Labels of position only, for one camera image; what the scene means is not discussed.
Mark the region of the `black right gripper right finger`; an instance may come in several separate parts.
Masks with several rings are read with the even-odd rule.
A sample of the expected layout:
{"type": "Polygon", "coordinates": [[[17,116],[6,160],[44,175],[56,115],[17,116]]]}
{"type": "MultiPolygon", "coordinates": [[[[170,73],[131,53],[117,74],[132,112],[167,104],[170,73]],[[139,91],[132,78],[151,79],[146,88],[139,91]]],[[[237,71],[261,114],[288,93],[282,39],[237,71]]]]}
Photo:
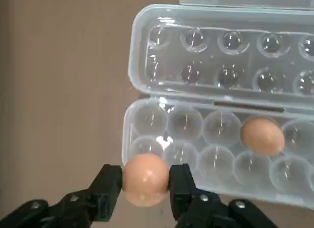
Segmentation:
{"type": "Polygon", "coordinates": [[[276,228],[251,201],[224,204],[214,192],[198,189],[188,164],[173,165],[168,189],[177,228],[276,228]]]}

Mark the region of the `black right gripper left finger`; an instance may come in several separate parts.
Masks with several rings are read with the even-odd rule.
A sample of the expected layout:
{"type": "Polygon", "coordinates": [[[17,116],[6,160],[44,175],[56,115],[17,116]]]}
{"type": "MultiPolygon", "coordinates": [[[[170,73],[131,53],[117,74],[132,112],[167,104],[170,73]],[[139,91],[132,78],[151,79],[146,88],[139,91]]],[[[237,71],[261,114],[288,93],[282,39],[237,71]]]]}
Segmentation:
{"type": "Polygon", "coordinates": [[[105,164],[91,185],[66,194],[58,203],[25,202],[0,221],[2,228],[89,228],[108,222],[122,188],[122,168],[105,164]]]}

